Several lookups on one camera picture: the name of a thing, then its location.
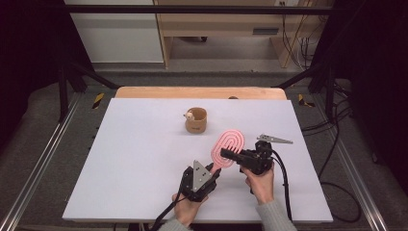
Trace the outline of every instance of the white cabinet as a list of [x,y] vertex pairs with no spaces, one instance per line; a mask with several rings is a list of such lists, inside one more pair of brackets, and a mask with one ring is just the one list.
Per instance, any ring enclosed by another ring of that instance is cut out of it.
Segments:
[[[151,0],[64,0],[66,4],[153,5]],[[154,13],[72,13],[93,63],[163,63]]]

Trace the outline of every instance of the white table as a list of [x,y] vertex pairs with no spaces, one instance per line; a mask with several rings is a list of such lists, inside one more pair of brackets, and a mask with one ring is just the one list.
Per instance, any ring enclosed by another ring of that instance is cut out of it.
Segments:
[[[191,107],[208,112],[203,134],[184,127],[183,113]],[[211,149],[228,129],[242,131],[245,149],[254,149],[263,133],[293,141],[272,144],[288,172],[293,221],[333,221],[291,101],[187,98],[112,99],[63,218],[153,221],[171,202],[187,166],[212,162]],[[260,222],[244,178],[237,165],[224,168],[195,222]],[[285,207],[282,184],[276,166],[275,198]]]

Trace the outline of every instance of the wire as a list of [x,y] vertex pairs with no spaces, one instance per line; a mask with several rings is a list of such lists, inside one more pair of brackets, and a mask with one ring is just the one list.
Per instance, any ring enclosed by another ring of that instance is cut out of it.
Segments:
[[[297,62],[300,64],[300,59],[299,59],[299,49],[297,49]],[[302,69],[302,71],[304,71],[305,69],[303,69],[303,66],[302,65],[300,65],[299,66],[300,67],[300,69]]]
[[[319,3],[319,0],[315,1],[314,7],[317,6],[318,3]],[[298,27],[298,29],[297,29],[297,32],[296,32],[296,34],[295,34],[295,37],[296,37],[296,38],[297,38],[298,31],[299,31],[299,29],[300,29],[300,27],[301,27],[301,24],[303,24],[303,22],[304,22],[304,21],[306,20],[306,18],[307,18],[307,16],[306,16],[306,17],[304,17],[304,16],[305,16],[305,15],[303,15],[302,20],[301,20],[301,22],[300,22],[300,24],[299,24],[299,27]],[[319,42],[319,40],[317,40],[317,41],[311,43],[311,42],[310,42],[310,38],[311,38],[312,35],[318,30],[318,28],[320,28],[320,27],[327,21],[326,16],[327,16],[327,15],[319,15],[319,21],[320,21],[319,25],[310,33],[309,36],[307,36],[306,38],[302,38],[302,39],[301,39],[301,42],[298,40],[298,43],[299,43],[299,45],[300,45],[300,51],[301,51],[302,57],[303,57],[303,59],[304,59],[304,65],[302,65],[302,64],[300,63],[300,59],[298,58],[298,54],[297,54],[297,64],[298,64],[298,66],[299,66],[302,70],[303,70],[303,67],[306,68],[306,69],[308,69],[308,68],[310,67],[310,66],[307,64],[307,62],[308,62],[308,61],[311,61],[311,60],[313,59],[314,55],[308,55],[309,45],[315,44],[315,43],[318,43],[318,42]]]
[[357,216],[356,216],[356,218],[354,218],[354,219],[340,218],[339,216],[335,215],[333,212],[330,212],[331,215],[333,216],[333,218],[336,218],[336,219],[338,219],[338,220],[341,220],[341,221],[347,222],[347,223],[353,223],[353,222],[356,222],[357,220],[360,219],[360,217],[361,217],[361,215],[362,215],[362,209],[361,209],[360,203],[358,202],[358,200],[356,199],[356,197],[355,197],[353,194],[351,194],[351,193],[350,193],[348,190],[346,190],[345,188],[343,188],[343,187],[341,187],[341,186],[338,186],[338,185],[336,185],[336,184],[330,183],[330,182],[324,182],[324,181],[322,181],[322,182],[320,182],[320,184],[321,184],[321,185],[332,186],[332,187],[338,188],[339,190],[341,190],[341,191],[347,193],[347,194],[354,200],[354,202],[355,202],[356,205],[357,205],[357,210],[358,210],[358,211],[357,211]]
[[345,90],[344,88],[342,88],[336,81],[334,82],[334,91],[343,98],[347,98],[351,95],[351,92],[349,90]]
[[[347,107],[347,108],[343,109],[341,112],[339,112],[339,114],[338,114],[338,119],[337,119],[337,123],[340,122],[340,121],[342,121],[342,120],[343,120],[344,118],[346,118],[347,116],[351,115],[351,112],[348,112],[348,110],[349,110],[350,108],[351,108],[351,107]],[[302,132],[317,130],[317,129],[319,129],[320,127],[323,127],[323,126],[328,125],[328,124],[331,124],[331,123],[330,123],[329,121],[325,120],[324,122],[321,122],[320,124],[315,125],[315,127],[314,127],[314,126],[310,126],[310,127],[306,127],[306,128],[304,128],[304,129],[302,129]],[[313,135],[315,135],[315,134],[322,133],[322,132],[324,132],[324,131],[327,131],[327,130],[331,129],[331,128],[334,127],[334,126],[335,126],[334,124],[331,124],[329,127],[325,128],[325,129],[323,129],[323,130],[319,130],[319,131],[317,131],[316,133],[303,134],[303,137],[313,136]]]
[[[297,38],[297,34],[300,31],[300,28],[303,24],[303,22],[306,20],[306,18],[308,17],[308,15],[302,15],[302,18],[300,19],[300,23],[299,26],[297,27],[296,33],[294,34],[294,37]],[[293,46],[291,45],[291,43],[289,42],[288,39],[288,35],[286,34],[286,15],[282,14],[282,40],[283,40],[283,45],[285,46],[286,50],[289,52],[289,55],[291,56],[292,61],[294,62],[295,65],[302,67],[302,65],[300,64],[300,62],[298,62],[296,60],[296,58],[294,57],[293,54]]]
[[339,120],[338,120],[338,117],[337,117],[337,115],[338,115],[338,114],[337,114],[337,110],[338,110],[339,106],[340,106],[342,103],[346,102],[346,101],[347,101],[347,99],[344,99],[344,100],[340,101],[340,102],[336,105],[334,120],[335,120],[335,125],[336,125],[336,128],[337,128],[337,133],[336,133],[336,137],[335,137],[335,139],[334,139],[334,143],[333,143],[333,145],[332,145],[332,147],[331,147],[331,149],[330,149],[329,155],[327,156],[326,160],[324,161],[324,164],[323,164],[323,166],[321,167],[320,172],[319,172],[319,174],[318,174],[318,178],[319,178],[319,179],[320,179],[321,175],[323,174],[324,169],[325,169],[326,166],[327,166],[327,163],[330,161],[330,159],[331,159],[331,157],[332,157],[332,155],[333,155],[333,153],[334,153],[334,148],[336,147],[337,141],[338,141],[338,139],[339,139],[339,136],[340,136],[340,126],[339,126]]
[[[334,148],[336,147],[337,141],[338,141],[339,136],[340,136],[340,124],[339,124],[340,119],[339,119],[339,117],[340,117],[340,115],[341,115],[343,112],[345,112],[346,110],[350,109],[350,107],[346,107],[345,109],[343,109],[342,111],[340,111],[340,112],[338,113],[339,106],[340,106],[342,103],[346,102],[347,100],[348,100],[348,99],[346,98],[346,99],[340,101],[340,102],[336,105],[336,108],[335,108],[335,126],[336,126],[336,128],[337,128],[337,134],[336,134],[336,138],[334,139],[334,143],[333,143],[333,145],[332,145],[332,147],[331,147],[331,149],[330,149],[329,155],[327,156],[327,158],[326,158],[326,160],[325,160],[325,162],[324,162],[322,168],[320,169],[320,172],[319,172],[319,175],[318,175],[319,180],[320,180],[320,178],[321,178],[321,176],[322,176],[322,174],[323,174],[325,168],[327,167],[327,163],[329,162],[329,160],[331,159],[331,157],[332,157],[332,155],[333,155],[333,153],[334,153]],[[349,222],[349,223],[356,222],[357,220],[360,219],[360,217],[361,217],[361,215],[362,215],[362,208],[361,208],[361,206],[360,206],[358,200],[354,197],[353,194],[351,194],[351,192],[349,192],[348,190],[346,190],[345,188],[343,188],[343,187],[341,187],[341,186],[338,186],[338,185],[333,184],[333,183],[330,183],[330,182],[320,181],[320,184],[321,184],[321,185],[332,186],[332,187],[338,188],[339,190],[341,190],[341,191],[347,193],[347,194],[353,199],[353,201],[354,201],[354,202],[356,203],[356,205],[357,205],[358,213],[357,213],[356,218],[354,218],[354,219],[340,218],[339,216],[337,216],[337,215],[335,215],[334,213],[330,212],[331,215],[333,216],[333,218],[336,218],[336,219],[341,220],[341,221],[343,221],[343,222]]]
[[281,167],[282,170],[282,176],[283,176],[283,186],[285,188],[285,203],[286,203],[286,212],[288,214],[288,219],[292,221],[292,210],[291,210],[291,200],[289,198],[289,181],[288,181],[288,174],[286,172],[285,165],[282,162],[282,159],[280,158],[279,154],[268,147],[262,147],[265,150],[271,151],[277,159],[273,158],[272,159]]
[[176,195],[176,198],[174,199],[173,202],[171,202],[167,208],[165,208],[165,210],[156,218],[156,221],[154,222],[152,228],[150,229],[150,231],[157,231],[160,227],[160,223],[162,221],[162,219],[165,217],[166,214],[168,214],[168,212],[170,212],[178,202],[186,199],[185,197],[181,200],[179,200],[180,195],[181,195],[181,191],[183,190],[183,182],[184,182],[184,177],[185,174],[183,173],[183,177],[181,178],[181,182],[180,182],[180,187],[179,187],[179,191]]

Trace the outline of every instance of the person's hand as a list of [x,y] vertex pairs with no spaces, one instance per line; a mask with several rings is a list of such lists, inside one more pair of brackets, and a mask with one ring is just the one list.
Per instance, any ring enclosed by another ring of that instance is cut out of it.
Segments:
[[261,175],[256,175],[248,168],[241,167],[242,172],[247,176],[245,183],[251,188],[258,204],[266,204],[273,198],[273,167]]
[[[173,201],[176,199],[177,194],[174,194],[171,198]],[[208,195],[201,202],[193,202],[185,198],[182,194],[179,197],[179,201],[174,207],[174,213],[177,219],[184,226],[189,227],[194,221],[195,216],[198,213],[200,206],[208,199]]]

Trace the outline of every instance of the wooden cup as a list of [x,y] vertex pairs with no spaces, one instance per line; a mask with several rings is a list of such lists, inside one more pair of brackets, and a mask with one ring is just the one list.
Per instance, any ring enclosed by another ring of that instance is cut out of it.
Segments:
[[203,108],[190,108],[194,116],[194,120],[186,119],[186,129],[190,133],[199,134],[203,133],[207,128],[207,111]]

